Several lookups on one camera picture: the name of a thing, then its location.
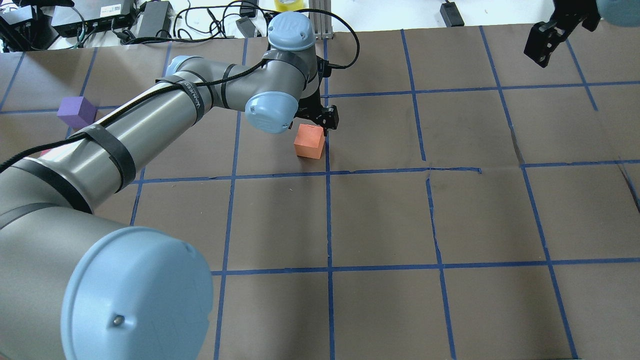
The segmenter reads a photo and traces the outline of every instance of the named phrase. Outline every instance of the metal frame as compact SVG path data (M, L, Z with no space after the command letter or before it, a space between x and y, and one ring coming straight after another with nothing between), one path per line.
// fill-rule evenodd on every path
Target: metal frame
M331 0L309 0L309 7L330 12ZM311 23L314 25L316 39L333 38L333 26L331 25L331 17L329 15L310 13L309 19L311 19Z

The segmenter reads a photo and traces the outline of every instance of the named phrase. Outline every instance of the yellow tape roll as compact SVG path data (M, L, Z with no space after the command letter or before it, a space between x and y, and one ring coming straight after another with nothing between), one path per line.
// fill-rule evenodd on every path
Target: yellow tape roll
M305 7L302 0L273 0L279 12L293 12Z

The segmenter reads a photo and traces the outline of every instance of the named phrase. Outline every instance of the grid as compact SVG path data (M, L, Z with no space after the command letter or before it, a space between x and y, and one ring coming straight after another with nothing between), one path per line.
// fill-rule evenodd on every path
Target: grid
M240 146L240 137L241 137L241 113L237 112L236 114L236 130L235 130L235 139L234 139L234 151L233 151L233 165L232 172L230 176L216 176L216 177L172 177L172 178L147 178L145 177L145 168L143 168L140 172L140 176L137 180L134 181L135 186L137 186L135 201L132 206L131 211L131 219L130 224L134 225L136 223L136 215L138 214L138 206L140 204L141 195L143 193L143 189L146 184L154 184L154 183L178 183L178 182L204 182L204 181L228 181L230 184L229 188L229 201L227 207L227 223L225 230L225 243L224 243L224 251L223 251L223 262L221 270L213 270L212 276L214 278L218 278L220 280L220 297L218 302L218 312L215 318L216 323L216 335L214 341L214 359L221 358L221 336L225 331L225 324L223 321L223 314L225 312L225 292L227 287L227 279L228 277L242 276L242 275L266 275L266 274L307 274L307 273L321 273L326 274L326 283L327 283L327 294L328 298L326 299L327 308L328 308L328 347L329 347L329 358L331 360L340 358L340 355L336 354L336 331L335 331L335 315L334 315L334 281L333 275L334 273L344 273L344 272L382 272L382 271L390 271L390 270L437 270L440 291L442 296L442 307L444 312L444 320L445 320L445 331L446 338L448 340L448 348L449 348L449 356L452 359L459 358L458 354L456 354L456 338L454 335L456 334L456 328L452 324L452 311L450 309L450 296L447 291L447 281L446 281L446 269L481 269L481 268L527 268L527 267L535 267L535 266L545 266L548 269L548 275L550 277L550 281L553 287L554 296L557 302L557 308L559 311L559 316L562 321L562 325L564 328L564 333L566 336L566 341L569 346L570 355L572 358L579 358L580 352L579 348L577 348L572 335L572 327L571 323L568 319L567 311L565 309L565 304L563 302L562 297L562 289L557 281L556 275L556 266L564 266L564 265L604 265L604 264L625 264L625 263L640 263L640 258L638 257L617 257L617 258L586 258L586 259L554 259L552 258L549 247L547 244L547 239L545 237L545 230L543 226L543 222L541 221L541 217L538 211L538 206L536 205L536 197L534 196L534 191L532 189L531 181L529 179L529 171L532 168L572 168L572 167L594 167L594 166L606 166L606 165L616 165L624 169L624 172L627 173L625 165L639 164L640 159L611 159L611 160L602 160L602 161L576 161L576 162L545 162L545 163L528 163L525 161L524 155L520 150L519 141L518 141L518 131L514 126L511 120L511 114L509 112L508 102L504 95L504 90L530 90L530 89L546 89L546 88L584 88L586 92L586 96L588 97L589 102L593 106L595 111L598 111L598 105L591 93L591 89L598 86L624 86L624 85L640 85L640 81L606 81L606 82L588 82L583 71L580 67L579 59L576 56L573 47L569 42L567 42L568 50L571 54L572 60L575 64L575 68L579 73L581 78L581 83L565 83L565 84L546 84L546 85L515 85L515 86L502 86L500 82L500 77L497 72L497 68L494 64L492 50L490 49L489 42L487 41L486 34L484 28L481 26L478 28L478 31L481 34L481 38L483 41L484 48L486 49L486 56L490 63L492 74L495 80L495 86L482 86L482 87L470 87L470 88L440 88L440 89L416 89L414 82L414 74L412 68L412 58L410 56L411 49L407 44L406 34L404 30L399 32L399 39L401 41L402 47L404 50L404 58L406 60L406 68L408 70L408 77L410 81L410 89L407 91L390 91L390 92L360 92L360 93L339 93L339 94L331 94L330 93L330 79L325 79L324 82L324 94L322 98L325 101L325 104L328 104L330 99L334 98L348 98L348 97L386 97L386 96L395 96L395 95L411 95L412 103L413 103L413 114L415 117L415 127L417 130L417 138L415 141L419 145L420 156L423 161L427 161L429 159L428 152L425 151L425 141L423 140L422 134L422 126L420 123L420 111L419 111L419 102L417 99L417 94L435 94L435 93L449 93L449 92L497 92L500 97L500 102L502 105L502 109L504 110L504 115L506 118L506 126L509 128L509 132L511 133L511 137L513 140L514 151L518 158L519 166L518 169L522 173L522 179L524 181L527 196L531 205L532 215L535 220L538 236L540 238L540 245L544 253L544 259L539 261L494 261L494 262L459 262L459 263L448 263L443 260L442 253L440 250L440 246L438 243L438 203L434 201L433 189L432 189L432 180L431 174L437 172L470 172L482 174L482 167L433 167L433 166L424 166L424 167L406 167L406 168L376 168L376 169L367 169L367 170L332 170L330 165L330 138L328 136L326 138L325 143L325 169L324 171L315 171L315 172L287 172L287 173L277 173L277 174L254 174L254 175L242 175L237 173L238 166L238 153ZM243 44L243 60L242 64L245 65L247 62L247 47L248 41L245 39ZM171 44L166 49L166 56L164 58L164 69L170 60L170 53L172 50ZM327 40L324 40L323 44L324 57L328 58L328 44ZM84 82L82 84L79 95L84 95L87 84L89 82L90 75L92 73L93 65L95 63L96 57L99 53L99 49L94 49L92 53L92 57L90 60L90 64L88 66L88 70L84 77ZM23 62L24 54L20 57L18 64L13 72L13 76L8 82L7 91L5 92L2 101L0 102L0 115L11 115L11 114L22 114L22 113L46 113L57 111L57 109L36 109L36 110L8 110L3 111L3 106L7 101L7 98L12 90L12 86L16 80L16 76L20 69L20 66ZM114 109L117 106L99 106L100 110L110 110ZM67 136L71 134L72 129L67 130ZM403 173L428 173L429 175L426 178L424 183L424 199L428 204L428 214L424 214L425 217L430 218L431 220L431 232L433 235L433 246L435 248L435 263L414 263L414 264L402 264L402 265L362 265L362 266L334 266L333 265L333 245L332 245L332 178L335 176L353 176L353 175L363 175L363 174L403 174ZM228 268L228 259L229 259L229 249L230 249L230 240L231 240L231 232L232 232L232 221L234 214L234 195L236 191L236 181L237 180L245 180L245 179L277 179L277 178L286 178L286 177L324 177L326 183L326 253L327 260L326 266L317 266L317 267L298 267L298 268L260 268L260 269L244 269L244 270L235 270ZM634 185L632 179L628 175L625 176L625 180L629 185L630 191L633 193L634 200L636 202L636 206L640 207L640 204L637 200L637 192L636 186Z

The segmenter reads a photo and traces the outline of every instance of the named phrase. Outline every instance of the foam block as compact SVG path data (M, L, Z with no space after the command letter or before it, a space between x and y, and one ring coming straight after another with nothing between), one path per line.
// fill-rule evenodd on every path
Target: foam block
M65 124L80 129L93 124L97 110L84 96L65 97L60 103L58 117Z
M324 133L321 126L300 124L293 146L296 155L304 158L319 159L324 149Z

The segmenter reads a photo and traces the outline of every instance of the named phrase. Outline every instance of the table surface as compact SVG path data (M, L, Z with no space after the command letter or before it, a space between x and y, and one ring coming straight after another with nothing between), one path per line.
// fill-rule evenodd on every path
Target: table surface
M320 160L216 108L97 215L204 254L199 359L635 358L640 29L580 28L541 69L529 27L361 33L322 87L340 126ZM346 33L317 47L353 51ZM265 48L0 54L0 158L68 136L63 97L104 116L176 55Z

